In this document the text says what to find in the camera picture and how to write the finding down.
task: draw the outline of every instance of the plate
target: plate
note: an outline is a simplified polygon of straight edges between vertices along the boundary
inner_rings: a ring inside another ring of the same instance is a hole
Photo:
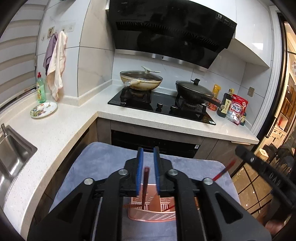
[[[57,103],[55,102],[44,102],[35,106],[31,112],[30,116],[32,118],[42,118],[51,113],[53,113],[57,109]]]

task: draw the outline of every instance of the range hood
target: range hood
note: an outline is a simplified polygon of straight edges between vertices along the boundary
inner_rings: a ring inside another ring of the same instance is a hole
[[[110,0],[115,52],[206,71],[228,48],[236,23],[189,0]]]

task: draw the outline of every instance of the soy sauce bottle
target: soy sauce bottle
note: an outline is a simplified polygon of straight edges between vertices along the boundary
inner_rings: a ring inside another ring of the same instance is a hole
[[[217,109],[217,115],[225,118],[227,111],[230,107],[230,103],[232,101],[232,95],[233,95],[234,89],[229,89],[228,93],[225,93],[223,96],[223,100],[221,102],[222,105],[224,105],[224,108],[221,109],[220,107]]]

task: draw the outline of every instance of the stainless steel sink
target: stainless steel sink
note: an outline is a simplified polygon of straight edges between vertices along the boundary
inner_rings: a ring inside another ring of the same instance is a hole
[[[3,208],[12,183],[37,148],[10,126],[1,125],[0,137],[0,206]]]

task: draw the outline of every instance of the red snack bag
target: red snack bag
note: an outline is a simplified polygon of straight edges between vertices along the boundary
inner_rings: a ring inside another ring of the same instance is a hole
[[[233,123],[239,125],[247,105],[248,105],[247,100],[245,100],[244,98],[236,94],[233,94],[230,107],[226,114],[226,118],[231,120]]]

